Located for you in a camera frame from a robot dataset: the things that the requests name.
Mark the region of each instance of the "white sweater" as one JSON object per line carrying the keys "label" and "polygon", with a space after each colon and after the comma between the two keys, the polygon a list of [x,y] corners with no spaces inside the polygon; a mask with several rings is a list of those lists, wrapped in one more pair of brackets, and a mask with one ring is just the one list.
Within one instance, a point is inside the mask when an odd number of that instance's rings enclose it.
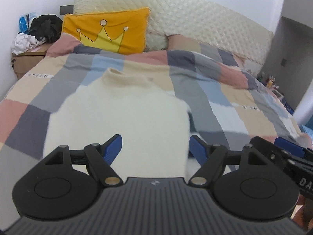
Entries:
{"label": "white sweater", "polygon": [[58,145],[83,149],[122,136],[111,167],[127,177],[184,177],[188,155],[189,107],[141,75],[108,69],[69,96],[50,116],[44,156]]}

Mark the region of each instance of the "pile of clothes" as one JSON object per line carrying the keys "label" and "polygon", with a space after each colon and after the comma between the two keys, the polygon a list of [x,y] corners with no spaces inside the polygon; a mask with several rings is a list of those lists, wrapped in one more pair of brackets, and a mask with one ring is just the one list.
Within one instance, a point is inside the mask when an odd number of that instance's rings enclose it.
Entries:
{"label": "pile of clothes", "polygon": [[28,33],[19,33],[15,37],[11,49],[19,55],[45,42],[56,42],[61,36],[62,20],[56,15],[42,15],[29,23]]}

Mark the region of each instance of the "yellow crown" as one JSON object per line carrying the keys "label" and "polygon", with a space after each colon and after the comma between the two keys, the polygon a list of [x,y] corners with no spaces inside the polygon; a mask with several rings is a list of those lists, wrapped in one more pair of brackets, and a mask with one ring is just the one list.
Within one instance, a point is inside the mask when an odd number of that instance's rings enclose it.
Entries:
{"label": "yellow crown", "polygon": [[128,30],[128,27],[123,28],[123,32],[115,39],[111,39],[106,33],[105,26],[107,25],[107,21],[102,19],[100,21],[100,25],[102,25],[101,31],[98,33],[98,36],[95,41],[90,40],[88,37],[83,35],[80,32],[80,29],[77,28],[76,31],[79,32],[80,41],[89,47],[101,48],[107,51],[111,51],[114,53],[118,53],[121,43],[123,41],[124,33]]}

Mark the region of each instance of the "white circle on crown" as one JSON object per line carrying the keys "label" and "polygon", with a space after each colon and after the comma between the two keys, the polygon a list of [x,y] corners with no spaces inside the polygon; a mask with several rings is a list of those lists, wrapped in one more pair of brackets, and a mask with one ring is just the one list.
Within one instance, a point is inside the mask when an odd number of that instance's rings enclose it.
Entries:
{"label": "white circle on crown", "polygon": [[107,22],[105,19],[102,19],[102,20],[100,21],[100,25],[102,25],[102,26],[106,26],[107,23],[108,23],[108,22]]}

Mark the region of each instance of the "cream tufted headboard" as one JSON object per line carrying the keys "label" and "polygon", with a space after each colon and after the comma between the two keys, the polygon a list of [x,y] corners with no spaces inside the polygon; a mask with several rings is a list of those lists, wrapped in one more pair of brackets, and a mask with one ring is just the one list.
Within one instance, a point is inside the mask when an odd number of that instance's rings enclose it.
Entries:
{"label": "cream tufted headboard", "polygon": [[167,47],[182,34],[264,64],[273,33],[245,16],[206,0],[75,0],[74,14],[149,7],[147,50]]}

